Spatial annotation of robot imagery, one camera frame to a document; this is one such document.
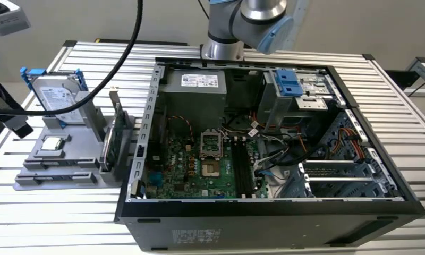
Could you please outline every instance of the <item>aluminum table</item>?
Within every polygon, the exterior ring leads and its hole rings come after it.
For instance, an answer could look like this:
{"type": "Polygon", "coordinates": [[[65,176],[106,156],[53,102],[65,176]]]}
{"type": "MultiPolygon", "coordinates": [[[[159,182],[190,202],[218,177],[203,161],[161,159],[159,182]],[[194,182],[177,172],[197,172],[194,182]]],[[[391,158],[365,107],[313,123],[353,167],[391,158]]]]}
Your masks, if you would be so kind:
{"type": "MultiPolygon", "coordinates": [[[[125,49],[125,44],[67,43],[49,71],[79,68],[93,89],[125,49]]],[[[94,98],[105,115],[113,114],[109,86],[119,87],[123,109],[141,117],[155,57],[198,57],[198,47],[135,45],[106,88],[94,98]]],[[[415,195],[425,206],[425,117],[374,60],[362,55],[277,52],[262,55],[245,51],[245,60],[333,65],[367,118],[415,195]]],[[[41,110],[30,94],[27,109],[41,110]]],[[[15,174],[42,129],[39,117],[30,117],[33,133],[19,139],[0,134],[0,254],[138,254],[141,251],[123,225],[113,223],[119,189],[14,191],[15,174]]],[[[137,134],[139,120],[135,121],[137,134]]],[[[305,250],[221,251],[221,254],[425,254],[425,217],[393,230],[358,248],[305,250]]],[[[205,251],[202,254],[217,254],[205,251]]]]}

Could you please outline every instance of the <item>cable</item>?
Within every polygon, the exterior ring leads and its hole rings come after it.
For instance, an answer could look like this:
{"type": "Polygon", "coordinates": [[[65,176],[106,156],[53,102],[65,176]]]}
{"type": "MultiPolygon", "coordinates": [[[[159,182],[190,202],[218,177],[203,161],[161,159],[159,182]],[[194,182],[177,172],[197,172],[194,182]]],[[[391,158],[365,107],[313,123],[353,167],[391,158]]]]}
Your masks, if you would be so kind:
{"type": "Polygon", "coordinates": [[[209,16],[207,16],[207,13],[206,13],[206,11],[205,11],[205,8],[203,8],[203,5],[202,5],[201,1],[197,0],[197,2],[198,2],[198,4],[199,4],[201,10],[203,10],[203,14],[205,14],[205,16],[206,16],[206,19],[209,19],[209,16]]]}
{"type": "Polygon", "coordinates": [[[135,43],[135,39],[139,32],[139,26],[141,26],[141,17],[142,17],[142,0],[137,0],[137,17],[135,17],[135,25],[133,27],[133,32],[130,36],[130,40],[126,46],[125,51],[122,52],[122,55],[115,63],[115,65],[111,68],[111,71],[105,76],[103,80],[99,82],[97,87],[93,89],[93,91],[85,96],[82,100],[79,100],[77,103],[74,103],[71,106],[57,109],[57,110],[17,110],[17,109],[0,109],[0,115],[29,115],[29,116],[45,116],[45,115],[57,115],[62,113],[67,113],[79,107],[82,107],[97,95],[97,93],[103,89],[106,86],[106,83],[111,80],[114,74],[118,72],[119,67],[122,66],[123,61],[127,58],[127,55],[131,51],[133,45],[135,43]]]}
{"type": "Polygon", "coordinates": [[[189,121],[187,121],[183,117],[181,117],[181,116],[170,116],[170,117],[167,118],[167,120],[170,120],[170,119],[173,119],[173,118],[178,118],[179,120],[183,120],[183,121],[185,121],[185,123],[186,123],[186,125],[187,125],[187,127],[189,127],[190,140],[193,141],[193,130],[191,130],[191,126],[190,126],[189,121]]]}
{"type": "Polygon", "coordinates": [[[415,93],[415,91],[417,91],[421,87],[423,87],[423,86],[425,86],[425,82],[423,82],[423,84],[422,84],[421,86],[418,86],[418,87],[417,87],[417,89],[414,89],[414,90],[413,90],[413,92],[407,95],[407,97],[410,97],[410,96],[411,96],[411,94],[414,94],[414,93],[415,93]]]}
{"type": "Polygon", "coordinates": [[[271,165],[265,168],[263,170],[269,170],[270,168],[273,168],[274,166],[293,166],[295,164],[298,164],[299,162],[302,162],[305,159],[307,159],[307,157],[317,152],[318,149],[323,149],[325,150],[325,158],[329,158],[329,146],[326,144],[318,144],[315,145],[313,148],[310,148],[310,150],[303,153],[299,157],[290,159],[287,161],[271,161],[271,165]]]}

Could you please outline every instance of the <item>blue plastic latch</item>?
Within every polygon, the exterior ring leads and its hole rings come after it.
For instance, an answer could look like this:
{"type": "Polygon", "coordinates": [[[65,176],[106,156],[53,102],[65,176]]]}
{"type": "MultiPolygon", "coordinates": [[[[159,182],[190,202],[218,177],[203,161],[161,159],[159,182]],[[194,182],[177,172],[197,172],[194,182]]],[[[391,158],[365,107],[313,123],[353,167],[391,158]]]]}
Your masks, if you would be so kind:
{"type": "Polygon", "coordinates": [[[294,71],[275,70],[275,82],[281,88],[282,96],[299,97],[303,94],[294,71]]]}
{"type": "Polygon", "coordinates": [[[82,71],[79,71],[79,69],[77,69],[74,71],[74,74],[77,75],[77,79],[78,79],[78,82],[79,82],[79,88],[82,91],[87,91],[87,86],[86,86],[86,82],[85,82],[85,76],[83,76],[83,73],[82,71]]]}

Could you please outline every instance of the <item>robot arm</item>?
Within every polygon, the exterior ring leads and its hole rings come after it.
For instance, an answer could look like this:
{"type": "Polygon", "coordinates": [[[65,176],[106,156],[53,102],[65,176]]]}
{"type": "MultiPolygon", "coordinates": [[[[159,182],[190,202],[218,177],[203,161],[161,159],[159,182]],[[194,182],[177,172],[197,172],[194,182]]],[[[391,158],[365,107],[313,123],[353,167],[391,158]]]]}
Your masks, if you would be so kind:
{"type": "MultiPolygon", "coordinates": [[[[0,36],[29,28],[21,8],[7,0],[0,0],[0,36]]],[[[22,109],[0,84],[0,109],[22,109]]],[[[33,129],[26,124],[26,116],[0,115],[0,122],[22,138],[33,129]]]]}
{"type": "Polygon", "coordinates": [[[243,43],[263,54],[279,49],[293,27],[287,0],[210,0],[207,43],[201,57],[242,60],[243,43]]]}

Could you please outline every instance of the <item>white label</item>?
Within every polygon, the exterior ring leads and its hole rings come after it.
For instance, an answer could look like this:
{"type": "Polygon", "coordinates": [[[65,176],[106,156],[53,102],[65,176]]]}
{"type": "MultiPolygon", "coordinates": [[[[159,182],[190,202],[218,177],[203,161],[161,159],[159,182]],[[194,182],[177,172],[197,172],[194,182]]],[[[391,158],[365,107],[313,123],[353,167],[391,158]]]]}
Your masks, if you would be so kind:
{"type": "Polygon", "coordinates": [[[307,85],[307,84],[302,84],[302,89],[303,90],[314,90],[314,86],[307,85]]]}
{"type": "Polygon", "coordinates": [[[253,121],[251,124],[250,124],[250,126],[251,126],[253,128],[255,128],[255,127],[258,126],[258,122],[253,121]]]}
{"type": "Polygon", "coordinates": [[[221,229],[173,229],[173,242],[181,243],[217,243],[221,229]]]}
{"type": "Polygon", "coordinates": [[[253,137],[257,134],[257,132],[258,132],[257,129],[251,129],[249,132],[249,136],[253,137]]]}
{"type": "MultiPolygon", "coordinates": [[[[49,110],[57,110],[71,106],[75,102],[69,90],[59,87],[42,87],[39,91],[45,100],[45,107],[49,110]]],[[[58,114],[57,119],[62,120],[67,124],[71,122],[82,122],[82,116],[78,110],[58,114]]]]}
{"type": "Polygon", "coordinates": [[[183,74],[181,77],[181,87],[218,88],[217,75],[183,74]]]}

